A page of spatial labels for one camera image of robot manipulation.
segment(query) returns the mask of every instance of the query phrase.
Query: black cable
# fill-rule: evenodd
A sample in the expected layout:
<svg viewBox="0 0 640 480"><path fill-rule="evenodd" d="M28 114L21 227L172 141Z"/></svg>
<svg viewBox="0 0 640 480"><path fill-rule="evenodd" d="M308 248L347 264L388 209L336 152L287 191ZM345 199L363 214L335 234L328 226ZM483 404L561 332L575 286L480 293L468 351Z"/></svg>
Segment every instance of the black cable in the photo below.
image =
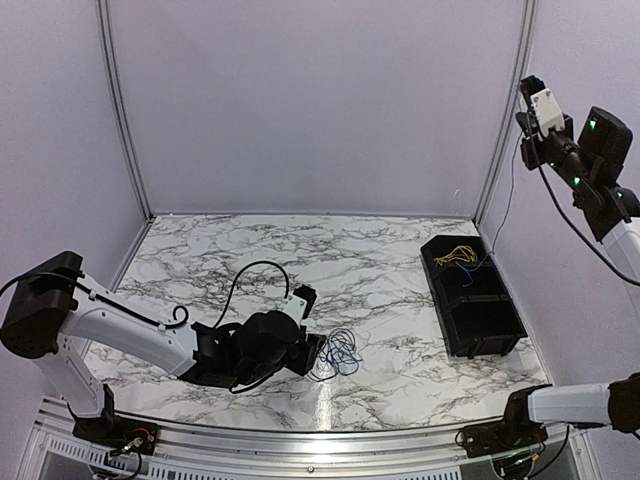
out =
<svg viewBox="0 0 640 480"><path fill-rule="evenodd" d="M504 212L504 217L502 218L502 223L496 230L496 236L493 238L493 244L491 245L491 252L493 253L496 248L496 242L498 241L498 236L500 235L500 231L504 227L505 223L507 223L507 217L509 216L509 210L511 210L511 200L513 200L513 192L515 190L516 185L516 177L515 177L515 164L516 164L516 155L518 154L518 144L520 143L520 139L522 138L522 133L518 135L518 139L516 140L516 146L513 149L513 155L511 156L511 189L509 190L509 200L507 201L507 209Z"/></svg>
<svg viewBox="0 0 640 480"><path fill-rule="evenodd" d="M21 282L22 280L27 280L29 278L34 278L34 277L53 277L53 278L58 278L60 280L64 280L65 282L67 282L70 285L73 285L74 287L79 288L80 290L89 293L91 290L87 287L85 287L84 285L82 285L81 283L79 283L77 280L73 280L69 277L66 277L64 275L61 275L59 273L54 273L54 272L27 272L27 273L23 273L22 275L18 275L15 278L12 278L11 280L9 280L7 283L4 284L4 286L2 288L0 288L0 297L2 297L2 295L4 295L4 293L9 290L9 287L11 287L11 285L13 285L14 283L18 283Z"/></svg>
<svg viewBox="0 0 640 480"><path fill-rule="evenodd" d="M487 252L485 254L484 258L482 260L480 260L478 262L478 264L473 268L464 267L461 264L459 264L458 262L456 262L456 266L458 268L462 269L469 276L469 280L471 281L471 283L468 283L468 284L464 285L465 287L468 287L468 286L473 284L473 277L471 276L471 273L473 273L476 270L478 270L484 264L484 262L487 261L489 256L492 253L495 252L496 243L498 242L498 236L500 235L500 232L502 231L502 228L504 227L504 225L507 223L507 218L509 217L509 211L511 210L511 201L513 200L513 192L515 191L515 185L516 185L515 163L516 163L516 155L518 154L518 144L520 143L520 139L521 138L522 138L522 133L520 133L520 135L518 135L518 139L516 140L515 148L513 149L513 155L511 156L511 187L509 189L509 200L507 200L507 209L504 212L504 216L502 217L502 222L500 222L500 226L496 230L496 236L493 237L493 243L491 245L491 251Z"/></svg>
<svg viewBox="0 0 640 480"><path fill-rule="evenodd" d="M91 293L91 289L89 287L86 287L85 285L83 285L82 283L78 282L77 280L73 280L65 275L62 275L60 273L55 273L55 272L27 272L24 273L22 275L18 275L15 278L12 278L11 280L9 280L7 283L4 284L4 286L2 288L0 288L0 297L2 297L2 295L4 295L6 293L6 291L14 284L14 283L18 283L21 282L22 280L28 280L29 278L35 278L35 277L52 277L52 278L57 278L60 280L64 280L65 282L67 282L69 285L73 285L74 287L82 290L85 293ZM183 310L184 311L184 318L180 321L178 321L178 323L165 323L165 324L161 324L159 322L156 322L155 320L152 320L151 318L145 317L144 315L141 315L137 312L134 312L133 310L120 305L118 302L115 302L113 300L111 300L110 298L104 297L100 294L96 295L96 299L100 300L103 303L106 303L107 305L110 305L114 308L117 308L129 315L131 315L134 318L137 318L138 320L141 320L145 323L148 323L150 325L153 325L154 327L157 327L159 325L164 325L167 328L180 328L183 325L185 325L187 323L187 320L189 319L189 311L187 310L186 307L184 307L183 305L178 305L173 309L173 319L174 320L178 320L176 313L179 310Z"/></svg>
<svg viewBox="0 0 640 480"><path fill-rule="evenodd" d="M553 458L549 462L547 462L547 464L544 467L542 467L540 470L538 470L534 474L529 475L529 478L537 477L542 472L544 472L547 468L549 468L553 464L553 462L555 462L556 460L558 460L558 458L560 458L560 455L562 455L562 452L564 451L565 447L567 446L567 443L569 442L569 432L570 432L570 430L571 430L571 426L567 425L567 433L564 436L564 440L562 442L562 445L560 445L560 449L556 452L556 454L553 456Z"/></svg>
<svg viewBox="0 0 640 480"><path fill-rule="evenodd" d="M529 122L529 116L528 115L527 115L527 123L529 123L529 131L531 131L531 124ZM533 154L535 156L536 163L538 165L538 171L540 172L540 176L542 177L542 181L544 182L545 187L547 187L547 191L549 192L549 195L551 196L551 200L553 201L553 204L555 205L556 210L558 210L558 213L563 218L563 220L567 223L567 225L569 225L571 227L571 230L573 230L576 233L576 235L578 235L578 237L580 237L580 240L582 240L585 243L585 245L587 247L589 247L589 249L596 255L596 257L598 257L602 261L602 263L604 263L607 267L609 267L609 270L611 270L613 273L615 273L619 278L621 278L625 282L630 283L631 285L635 285L636 287L640 287L640 281L635 280L635 279L633 279L631 277L628 277L627 275L622 273L620 270L618 270L615 267L615 265L613 263L611 263L607 259L607 257L605 257L602 253L600 253L600 251L594 245L592 245L592 243L580 231L580 229L573 224L573 222L569 219L567 214L564 213L564 210L562 210L562 207L560 206L560 203L558 202L558 199L556 198L555 193L553 193L553 189L551 188L551 185L549 184L549 180L547 179L547 175L544 173L544 170L542 169L542 164L540 163L540 158L538 157L538 151L536 150L535 141L531 142L531 146L533 147Z"/></svg>
<svg viewBox="0 0 640 480"><path fill-rule="evenodd" d="M258 388L264 382L269 380L273 376L273 373L271 373L270 375L267 375L266 377L258 380L256 383L253 383L253 384L249 385L248 387L241 388L240 390L233 390L233 387L229 387L229 391L235 395L237 393L245 393L245 392L248 392L250 390L253 390L254 388Z"/></svg>
<svg viewBox="0 0 640 480"><path fill-rule="evenodd" d="M176 313L178 313L181 310L184 312L184 318L182 320L178 321L178 317L177 317ZM167 328L180 328L181 326L183 326L183 325L185 325L187 323L187 320L189 320L189 310L187 310L187 307L185 307L184 305L176 305L173 308L173 313L171 314L171 316L178 323L172 323L170 325L165 325L165 327L167 327Z"/></svg>
<svg viewBox="0 0 640 480"><path fill-rule="evenodd" d="M140 475L140 472L142 471L142 455L140 454L140 452L136 449L131 450L133 453L135 453L138 456L138 467L136 468L135 472L133 472L131 475L129 475L128 477L124 477L124 478L118 478L117 480L133 480L134 478L136 478L138 475Z"/></svg>
<svg viewBox="0 0 640 480"><path fill-rule="evenodd" d="M140 472L142 471L142 465L143 465L143 461L142 461L142 455L140 454L140 452L135 449L132 448L131 449L132 453L135 453L138 457L138 466L136 467L135 471L127 476L127 477L120 477L121 473L113 473L113 472L94 472L93 468L91 467L91 465L89 465L89 470L91 470L91 472L94 472L94 475L98 475L100 478L102 479L113 479L113 480L134 480L134 478L136 478L138 475L140 475ZM107 458L105 457L105 466L110 466L107 463Z"/></svg>
<svg viewBox="0 0 640 480"><path fill-rule="evenodd" d="M255 267L256 265L271 265L272 267L276 267L278 270L280 270L280 272L282 272L282 275L284 276L284 280L286 283L284 298L287 298L289 296L289 276L287 275L287 272L285 272L284 268L282 268L276 262L272 262L270 260L258 260L257 262L252 262L242 267L242 269L240 269L240 271L236 274L236 278L233 279L233 283L231 284L231 290L229 290L229 296L227 297L227 303L224 306L224 310L222 310L222 313L220 314L220 318L218 318L218 321L213 326L213 328L217 328L218 325L220 325L220 323L222 322L222 319L224 318L224 316L226 315L227 310L229 309L229 304L231 303L231 297L233 296L233 290L236 288L236 284L238 283L238 279L240 278L240 275L242 275L245 271L247 271L251 267Z"/></svg>

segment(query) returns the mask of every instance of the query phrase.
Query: gray vein pattern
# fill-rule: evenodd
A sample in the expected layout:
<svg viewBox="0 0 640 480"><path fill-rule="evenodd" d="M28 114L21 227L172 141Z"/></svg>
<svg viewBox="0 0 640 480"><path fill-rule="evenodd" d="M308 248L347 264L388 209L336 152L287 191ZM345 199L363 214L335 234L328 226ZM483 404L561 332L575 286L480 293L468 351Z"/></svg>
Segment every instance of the gray vein pattern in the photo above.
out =
<svg viewBox="0 0 640 480"><path fill-rule="evenodd" d="M439 425L500 415L513 390L546 382L530 340L506 357L448 357L419 257L437 234L477 235L471 222L342 216L167 216L144 240L118 293L164 312L188 307L212 326L236 272L280 263L318 301L310 332L351 329L363 361L349 377L313 383L281 371L246 394L183 383L140 359L94 343L86 361L117 407L236 428L358 431ZM281 305L269 266L247 271L227 322Z"/></svg>

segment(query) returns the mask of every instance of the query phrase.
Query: blue cable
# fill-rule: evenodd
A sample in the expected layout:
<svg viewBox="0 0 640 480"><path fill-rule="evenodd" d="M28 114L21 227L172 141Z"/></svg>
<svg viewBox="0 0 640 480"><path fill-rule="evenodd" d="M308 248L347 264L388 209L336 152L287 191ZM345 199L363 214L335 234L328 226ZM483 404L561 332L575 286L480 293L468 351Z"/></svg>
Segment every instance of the blue cable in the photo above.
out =
<svg viewBox="0 0 640 480"><path fill-rule="evenodd" d="M478 265L476 265L473 268L466 268L466 267L463 267L462 265L460 265L458 262L455 262L456 266L461 268L467 274L467 276L469 277L469 280L471 281L470 283L467 283L467 284L463 285L463 287L466 288L466 287L470 287L471 285L473 285L473 277L471 276L471 274L473 272L475 272L476 270L478 270L482 266L482 264L487 260L487 258L489 258L489 255L491 253L492 252L487 253L484 256L484 258L482 260L480 260L480 263L478 263Z"/></svg>
<svg viewBox="0 0 640 480"><path fill-rule="evenodd" d="M356 355L356 339L351 330L336 328L328 336L327 341L318 352L318 359L333 370L327 377L320 377L315 372L308 373L314 382L324 382L342 375L348 377L360 369L362 358Z"/></svg>

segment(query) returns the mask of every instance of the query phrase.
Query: cable bundle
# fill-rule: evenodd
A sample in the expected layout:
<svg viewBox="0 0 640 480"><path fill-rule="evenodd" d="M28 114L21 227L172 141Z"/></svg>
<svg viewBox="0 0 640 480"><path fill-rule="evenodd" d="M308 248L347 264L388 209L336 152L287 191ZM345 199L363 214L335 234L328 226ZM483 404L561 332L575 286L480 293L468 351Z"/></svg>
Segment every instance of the cable bundle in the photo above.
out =
<svg viewBox="0 0 640 480"><path fill-rule="evenodd" d="M362 361L356 350L356 338L351 330L336 328L318 352L320 366L310 371L307 376L314 382L324 382L338 375L353 375L360 369Z"/></svg>
<svg viewBox="0 0 640 480"><path fill-rule="evenodd" d="M458 245L449 255L445 255L444 257L434 258L436 262L436 266L442 267L446 263L450 262L467 262L467 263L476 263L478 261L478 255L473 251L468 245Z"/></svg>

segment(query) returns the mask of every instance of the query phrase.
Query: coiled wire bundle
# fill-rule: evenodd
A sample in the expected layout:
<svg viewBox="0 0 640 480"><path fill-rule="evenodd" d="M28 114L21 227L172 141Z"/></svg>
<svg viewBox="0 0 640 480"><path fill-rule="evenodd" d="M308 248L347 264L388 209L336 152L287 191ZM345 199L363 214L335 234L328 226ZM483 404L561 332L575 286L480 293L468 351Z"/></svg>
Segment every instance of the coiled wire bundle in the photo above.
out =
<svg viewBox="0 0 640 480"><path fill-rule="evenodd" d="M338 375L353 375L360 369L362 358L357 355L356 337L351 330L336 328L328 336L308 374L314 382L325 382Z"/></svg>

